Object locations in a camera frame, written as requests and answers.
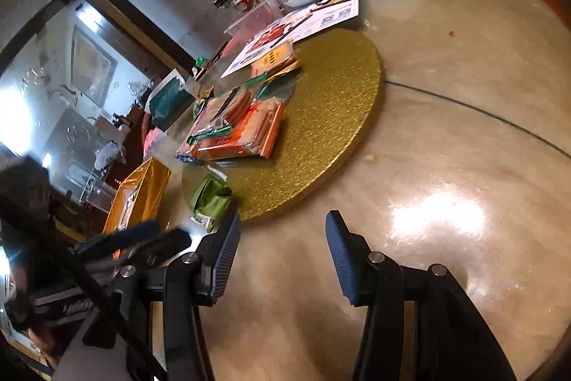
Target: metal screw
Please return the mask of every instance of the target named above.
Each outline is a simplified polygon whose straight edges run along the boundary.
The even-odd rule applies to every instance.
[[[440,263],[433,265],[431,270],[436,276],[444,276],[446,273],[448,273],[446,267]]]
[[[121,269],[121,276],[124,278],[128,278],[129,276],[133,276],[135,274],[136,268],[133,265],[127,265]]]
[[[380,252],[371,252],[369,254],[369,260],[373,263],[381,263],[385,260],[385,256]]]
[[[189,252],[182,256],[182,261],[186,264],[191,264],[198,260],[198,254],[196,252]]]

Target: orange bread package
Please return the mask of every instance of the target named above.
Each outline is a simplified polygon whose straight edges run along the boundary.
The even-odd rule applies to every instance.
[[[246,155],[269,158],[278,136],[283,111],[284,102],[276,97],[250,105],[232,133],[200,141],[196,150],[198,159],[218,160]]]
[[[104,234],[154,220],[171,171],[151,157],[119,185],[105,223]]]

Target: clear plastic box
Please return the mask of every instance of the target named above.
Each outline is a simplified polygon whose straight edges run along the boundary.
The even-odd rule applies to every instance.
[[[242,15],[225,31],[239,41],[249,41],[253,36],[283,17],[277,0],[265,0],[247,14]]]

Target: green cloth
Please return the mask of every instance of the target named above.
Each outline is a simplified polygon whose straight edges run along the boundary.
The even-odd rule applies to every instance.
[[[198,213],[211,218],[207,222],[207,232],[211,232],[214,227],[218,226],[218,222],[230,204],[231,196],[232,189],[218,176],[209,173],[204,177],[192,196],[192,208],[195,216]]]

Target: picture frame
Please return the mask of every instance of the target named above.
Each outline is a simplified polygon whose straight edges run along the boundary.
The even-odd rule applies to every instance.
[[[71,38],[71,82],[99,108],[103,108],[117,67],[109,53],[77,25]]]

